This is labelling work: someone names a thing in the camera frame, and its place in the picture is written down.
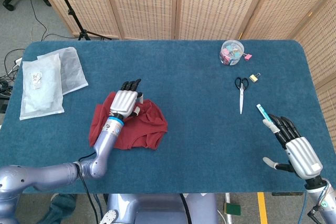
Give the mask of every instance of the robotic arm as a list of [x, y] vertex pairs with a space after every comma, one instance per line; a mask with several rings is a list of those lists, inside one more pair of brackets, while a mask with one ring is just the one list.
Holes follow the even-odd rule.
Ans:
[[79, 172], [84, 178], [99, 179], [106, 173], [107, 160], [123, 127], [123, 120], [133, 111], [135, 102], [143, 101], [142, 93], [137, 93], [140, 79], [125, 82], [116, 93], [110, 108], [110, 116], [94, 145], [96, 157], [81, 162], [66, 163], [42, 168], [9, 165], [0, 168], [0, 223], [18, 224], [15, 210], [24, 189], [33, 186], [45, 191], [74, 183]]
[[285, 117], [269, 115], [271, 120], [262, 122], [276, 136], [282, 148], [286, 152], [289, 164], [279, 164], [267, 157], [262, 160], [271, 168], [295, 173], [306, 181], [307, 193], [316, 202], [316, 205], [308, 213], [308, 216], [317, 224], [321, 224], [314, 214], [320, 213], [327, 224], [336, 223], [336, 192], [330, 182], [322, 178], [320, 173], [322, 163], [314, 149], [305, 137], [302, 137], [294, 124]]

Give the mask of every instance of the tripod stand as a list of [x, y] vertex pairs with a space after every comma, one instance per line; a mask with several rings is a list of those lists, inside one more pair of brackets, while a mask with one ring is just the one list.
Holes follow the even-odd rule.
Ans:
[[79, 21], [77, 15], [76, 15], [74, 9], [72, 9], [72, 7], [71, 7], [69, 1], [68, 1], [68, 0], [64, 0], [64, 1], [65, 1], [65, 3], [67, 4], [67, 6], [68, 6], [68, 8], [69, 8], [68, 15], [71, 15], [71, 16], [74, 18], [75, 22], [77, 23], [78, 28], [80, 29], [80, 33], [79, 33], [78, 40], [81, 40], [81, 38], [84, 38], [85, 40], [91, 40], [88, 34], [92, 34], [92, 35], [95, 35], [95, 36], [100, 37], [100, 38], [103, 38], [103, 39], [112, 40], [112, 39], [109, 38], [109, 37], [106, 37], [106, 36], [103, 36], [103, 35], [99, 35], [99, 34], [96, 34], [96, 33], [91, 32], [91, 31], [87, 31], [87, 30], [85, 30], [85, 29], [82, 27], [82, 25], [81, 25], [81, 23], [80, 23], [80, 21]]

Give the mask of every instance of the plastic container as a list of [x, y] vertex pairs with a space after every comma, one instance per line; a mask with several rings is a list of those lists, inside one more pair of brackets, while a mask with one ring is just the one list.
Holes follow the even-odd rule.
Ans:
[[233, 66], [237, 64], [244, 53], [244, 46], [239, 41], [230, 39], [222, 44], [219, 59], [224, 65]]

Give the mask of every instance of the yellow tape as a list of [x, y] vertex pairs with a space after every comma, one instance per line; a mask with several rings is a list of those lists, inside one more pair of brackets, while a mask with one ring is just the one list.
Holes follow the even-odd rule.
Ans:
[[263, 192], [258, 192], [258, 204], [259, 204], [260, 224], [267, 224], [266, 205]]

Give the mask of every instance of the scissors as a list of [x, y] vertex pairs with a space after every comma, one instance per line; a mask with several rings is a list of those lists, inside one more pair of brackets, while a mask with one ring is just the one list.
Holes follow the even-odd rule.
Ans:
[[237, 77], [235, 80], [235, 85], [237, 89], [240, 90], [239, 108], [240, 108], [240, 114], [241, 114], [243, 111], [244, 90], [248, 88], [248, 80], [246, 78]]

